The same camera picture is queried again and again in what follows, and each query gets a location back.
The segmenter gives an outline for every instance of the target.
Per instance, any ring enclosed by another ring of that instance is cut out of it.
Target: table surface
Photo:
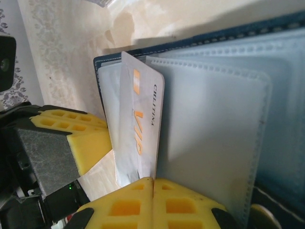
[[[104,118],[93,58],[305,9],[304,0],[18,0],[45,104]],[[79,179],[90,200],[116,189],[113,153]]]

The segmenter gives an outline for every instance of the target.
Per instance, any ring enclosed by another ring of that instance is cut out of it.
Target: white card
[[[114,151],[118,184],[156,176],[164,77],[122,52],[119,147]]]

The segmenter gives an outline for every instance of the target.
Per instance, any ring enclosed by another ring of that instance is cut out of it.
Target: square holes
[[[196,207],[194,202],[188,198],[167,199],[166,213],[179,213],[179,214],[196,213]]]
[[[73,114],[73,113],[69,113],[67,115],[67,118],[72,118],[72,119],[76,119],[77,115],[76,114]]]
[[[70,125],[69,123],[59,123],[57,127],[62,129],[67,129],[69,125]]]
[[[137,223],[105,223],[102,229],[137,229]]]
[[[132,189],[133,190],[143,190],[144,189],[144,185],[140,184],[140,185],[137,185],[137,186],[133,187]]]
[[[80,118],[82,121],[86,121],[86,122],[90,122],[92,120],[92,118],[90,117],[86,117],[86,116],[81,116]]]
[[[40,123],[43,125],[52,126],[55,123],[55,121],[44,118],[40,121]]]
[[[116,201],[110,211],[110,216],[133,216],[139,215],[141,209],[141,202],[136,199],[118,200]]]
[[[200,221],[169,221],[168,229],[204,229]]]
[[[173,190],[173,188],[169,185],[162,185],[162,190]]]
[[[54,111],[52,112],[52,115],[55,115],[55,116],[59,116],[59,117],[62,117],[65,113],[63,111]]]
[[[84,131],[86,129],[85,126],[82,126],[82,125],[74,125],[72,127],[72,130],[77,130],[77,131]]]

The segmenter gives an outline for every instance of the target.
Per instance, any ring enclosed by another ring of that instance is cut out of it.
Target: stitching
[[[247,180],[247,190],[245,194],[245,202],[244,202],[244,209],[242,212],[242,222],[246,224],[247,218],[248,218],[248,213],[250,210],[250,202],[251,202],[251,196],[252,196],[252,191],[254,187],[254,179],[255,179],[255,174],[256,174],[256,169],[257,169],[257,164],[258,164],[258,158],[259,158],[259,153],[261,151],[261,146],[262,146],[262,136],[264,133],[264,124],[262,123],[263,121],[266,121],[267,114],[268,114],[268,105],[270,103],[270,91],[272,88],[270,78],[264,74],[264,73],[259,73],[257,71],[249,71],[247,69],[243,68],[231,68],[227,66],[221,66],[221,65],[216,65],[216,64],[205,64],[205,63],[190,63],[186,61],[180,61],[180,60],[164,60],[164,59],[152,59],[151,63],[154,63],[156,65],[178,65],[178,66],[183,66],[183,67],[193,67],[193,68],[200,68],[204,69],[206,71],[211,71],[211,72],[222,72],[234,76],[239,76],[241,78],[249,78],[252,80],[259,80],[262,82],[266,83],[266,87],[264,89],[264,99],[262,102],[262,114],[259,120],[259,126],[257,128],[257,133],[256,133],[256,139],[255,139],[255,147],[254,147],[254,153],[252,156],[252,161],[251,161],[251,166],[250,166],[250,174],[248,176]]]

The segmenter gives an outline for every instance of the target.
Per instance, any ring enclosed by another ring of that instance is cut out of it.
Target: patterned tablecloth
[[[21,40],[24,34],[10,31],[10,13],[2,6],[14,1],[1,0],[0,28]],[[108,8],[82,0],[18,3],[44,102],[102,118],[94,57],[305,9],[304,0],[115,0]],[[17,49],[28,50],[18,40]],[[27,99],[41,104],[31,53],[17,50],[14,87],[0,95],[6,106]],[[118,188],[114,171],[110,152],[80,179],[91,200]]]

